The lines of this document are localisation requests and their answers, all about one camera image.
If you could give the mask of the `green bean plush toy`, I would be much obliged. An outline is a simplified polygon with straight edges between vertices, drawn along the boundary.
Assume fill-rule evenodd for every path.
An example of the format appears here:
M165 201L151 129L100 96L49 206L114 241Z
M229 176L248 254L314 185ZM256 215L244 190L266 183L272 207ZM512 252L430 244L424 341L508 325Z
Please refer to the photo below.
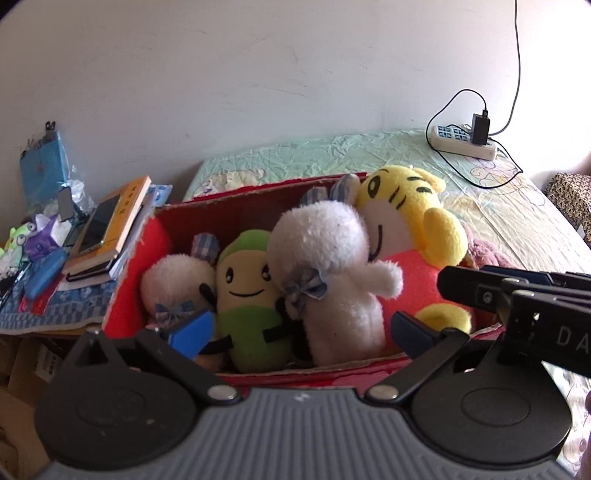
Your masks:
M229 358L242 374L283 369L290 359L287 340L266 342L263 332L283 323L276 301L283 298L267 264L270 232L242 232L219 254L214 295L214 339L200 352L201 360Z

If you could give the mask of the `red cardboard box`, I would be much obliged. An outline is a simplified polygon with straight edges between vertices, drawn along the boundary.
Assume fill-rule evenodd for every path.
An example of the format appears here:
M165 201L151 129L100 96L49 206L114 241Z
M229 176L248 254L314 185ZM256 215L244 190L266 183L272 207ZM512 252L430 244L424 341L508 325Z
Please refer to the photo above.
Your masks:
M140 279L158 260L171 253L186 253L200 233L211 233L226 247L243 231L270 230L280 215L315 187L331 189L335 177L291 180L264 187L249 187L235 193L157 209L140 232L126 271L115 290L103 327L111 339L134 336L148 321L141 302ZM224 379L239 387L349 387L363 391L408 364L402 353L375 360L325 368L290 368L262 374L222 372Z

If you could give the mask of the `black charger adapter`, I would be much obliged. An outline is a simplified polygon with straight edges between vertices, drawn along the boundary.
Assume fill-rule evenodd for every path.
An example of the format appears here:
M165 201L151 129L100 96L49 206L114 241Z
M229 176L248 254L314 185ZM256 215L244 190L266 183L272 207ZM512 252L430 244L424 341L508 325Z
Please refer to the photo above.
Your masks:
M481 114L475 113L472 118L470 139L471 143L478 146L487 144L490 129L488 110L483 109Z

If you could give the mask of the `white power strip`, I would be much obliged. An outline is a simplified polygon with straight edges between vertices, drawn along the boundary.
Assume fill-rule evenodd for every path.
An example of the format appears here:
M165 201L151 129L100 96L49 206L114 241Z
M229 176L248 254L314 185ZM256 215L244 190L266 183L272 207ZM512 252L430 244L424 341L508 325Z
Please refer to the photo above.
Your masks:
M471 142L470 135L458 127L434 125L429 130L429 140L435 150L493 161L497 156L497 146L490 142L477 145Z

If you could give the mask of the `floral brown cloth cover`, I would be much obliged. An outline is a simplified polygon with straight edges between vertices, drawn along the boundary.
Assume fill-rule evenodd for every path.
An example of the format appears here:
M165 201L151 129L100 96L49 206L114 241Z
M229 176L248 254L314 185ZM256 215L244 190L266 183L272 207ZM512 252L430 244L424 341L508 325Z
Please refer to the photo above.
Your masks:
M579 173L556 173L544 193L590 246L590 176Z

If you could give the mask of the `smartphone on book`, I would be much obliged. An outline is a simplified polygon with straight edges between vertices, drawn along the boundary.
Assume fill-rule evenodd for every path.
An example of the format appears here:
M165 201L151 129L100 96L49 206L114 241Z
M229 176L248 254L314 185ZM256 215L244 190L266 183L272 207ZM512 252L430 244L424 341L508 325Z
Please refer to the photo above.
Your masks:
M92 252L103 245L119 199L120 195L111 196L96 207L82 234L78 248L79 255Z

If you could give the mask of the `cartoon print bed sheet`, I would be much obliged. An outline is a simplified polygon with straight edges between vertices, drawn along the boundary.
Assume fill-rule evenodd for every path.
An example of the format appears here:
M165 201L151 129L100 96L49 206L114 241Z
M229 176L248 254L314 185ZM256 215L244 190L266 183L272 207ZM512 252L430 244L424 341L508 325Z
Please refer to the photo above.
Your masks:
M445 207L517 268L589 273L589 247L504 153L493 161L438 155L419 130L294 141L211 157L200 163L184 198L297 178L372 173L388 164L419 167L444 179Z

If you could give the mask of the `blue plastic bag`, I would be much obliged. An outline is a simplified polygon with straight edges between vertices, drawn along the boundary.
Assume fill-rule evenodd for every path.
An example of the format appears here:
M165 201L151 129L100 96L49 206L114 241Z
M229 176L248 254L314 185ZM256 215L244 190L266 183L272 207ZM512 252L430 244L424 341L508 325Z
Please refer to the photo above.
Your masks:
M70 189L77 213L87 213L93 208L81 174L68 160L55 121L45 123L45 132L39 139L28 139L20 155L19 168L29 216L56 207L58 193L64 188Z

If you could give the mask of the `white rabbit plush blue bow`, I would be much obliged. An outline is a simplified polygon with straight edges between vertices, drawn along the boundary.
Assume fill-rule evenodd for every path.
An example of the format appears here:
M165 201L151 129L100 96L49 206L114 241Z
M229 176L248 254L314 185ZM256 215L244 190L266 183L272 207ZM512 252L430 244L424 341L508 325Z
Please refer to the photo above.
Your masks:
M370 240L353 207L361 181L346 174L331 189L315 187L284 212L270 233L267 264L304 324L318 367L380 356L386 349L381 299L404 289L398 263L370 261Z

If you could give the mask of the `small white rabbit plush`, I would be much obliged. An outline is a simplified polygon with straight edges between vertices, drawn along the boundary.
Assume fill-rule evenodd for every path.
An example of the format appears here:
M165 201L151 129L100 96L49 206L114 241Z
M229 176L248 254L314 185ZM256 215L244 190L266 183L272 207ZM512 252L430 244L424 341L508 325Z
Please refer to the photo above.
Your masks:
M143 274L140 294L151 324L168 327L215 309L218 251L217 238L200 233L189 254L167 255Z

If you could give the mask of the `pink teddy bear plush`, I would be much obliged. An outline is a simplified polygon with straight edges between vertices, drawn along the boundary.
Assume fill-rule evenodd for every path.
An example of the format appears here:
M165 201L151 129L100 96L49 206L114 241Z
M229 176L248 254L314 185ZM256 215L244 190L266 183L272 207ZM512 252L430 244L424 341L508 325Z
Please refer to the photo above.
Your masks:
M462 266L473 269L480 269L483 266L492 265L506 268L515 268L516 265L505 255L494 243L477 238L469 226L463 220L460 221L464 227L468 239L467 253L461 262Z

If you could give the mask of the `yellow book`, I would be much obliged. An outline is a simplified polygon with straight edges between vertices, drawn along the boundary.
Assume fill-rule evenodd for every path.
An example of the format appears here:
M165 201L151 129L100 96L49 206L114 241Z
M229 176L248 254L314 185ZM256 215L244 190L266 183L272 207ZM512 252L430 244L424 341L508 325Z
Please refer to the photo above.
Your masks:
M138 177L98 204L64 264L64 275L76 275L118 257L150 185L149 176Z

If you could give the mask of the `yellow tiger plush toy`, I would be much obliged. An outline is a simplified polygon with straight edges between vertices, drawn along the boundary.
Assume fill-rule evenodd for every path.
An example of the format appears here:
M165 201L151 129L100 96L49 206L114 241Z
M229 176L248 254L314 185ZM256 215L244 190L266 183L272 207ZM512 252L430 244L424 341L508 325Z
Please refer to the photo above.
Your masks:
M386 166L370 174L356 195L356 210L365 220L372 262L396 262L404 288L392 299L380 299L387 337L387 356L402 351L390 333L394 313L403 311L440 331L472 331L472 312L445 300L437 287L439 272L458 266L468 251L460 220L439 199L443 179L426 170Z

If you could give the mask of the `green frog toy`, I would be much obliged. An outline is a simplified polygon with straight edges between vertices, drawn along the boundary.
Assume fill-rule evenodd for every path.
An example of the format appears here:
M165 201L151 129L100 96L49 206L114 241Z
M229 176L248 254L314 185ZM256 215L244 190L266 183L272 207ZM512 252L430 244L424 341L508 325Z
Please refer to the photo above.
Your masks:
M28 237L37 231L36 224L33 222L25 222L18 228L12 227L7 241L1 248L1 257L9 254L11 259L20 261L22 258L24 244Z

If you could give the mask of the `blue pencil case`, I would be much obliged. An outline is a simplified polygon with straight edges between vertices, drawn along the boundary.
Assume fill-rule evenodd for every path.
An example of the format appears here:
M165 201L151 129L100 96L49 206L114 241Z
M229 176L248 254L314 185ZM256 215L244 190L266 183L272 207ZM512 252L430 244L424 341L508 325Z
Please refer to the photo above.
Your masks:
M27 300L34 301L47 289L60 275L67 257L68 252L66 250L57 249L43 259L25 287L25 298Z

